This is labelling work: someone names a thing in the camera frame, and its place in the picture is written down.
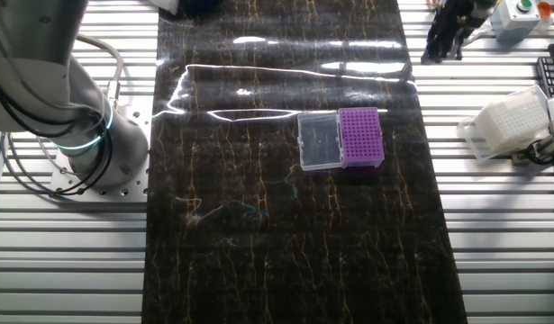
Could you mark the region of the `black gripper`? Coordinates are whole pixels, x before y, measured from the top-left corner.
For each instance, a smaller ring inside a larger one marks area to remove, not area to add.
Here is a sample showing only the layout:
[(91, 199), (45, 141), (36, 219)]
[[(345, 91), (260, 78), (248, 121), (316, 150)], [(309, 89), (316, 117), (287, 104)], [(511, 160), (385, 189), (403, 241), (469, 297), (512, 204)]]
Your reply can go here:
[(451, 37), (449, 27), (458, 26), (452, 42), (454, 59), (462, 59), (462, 46), (472, 33), (472, 27), (480, 25), (480, 19), (473, 15), (475, 0), (440, 1), (436, 8), (426, 47), (421, 57), (422, 63), (441, 63), (448, 55)]

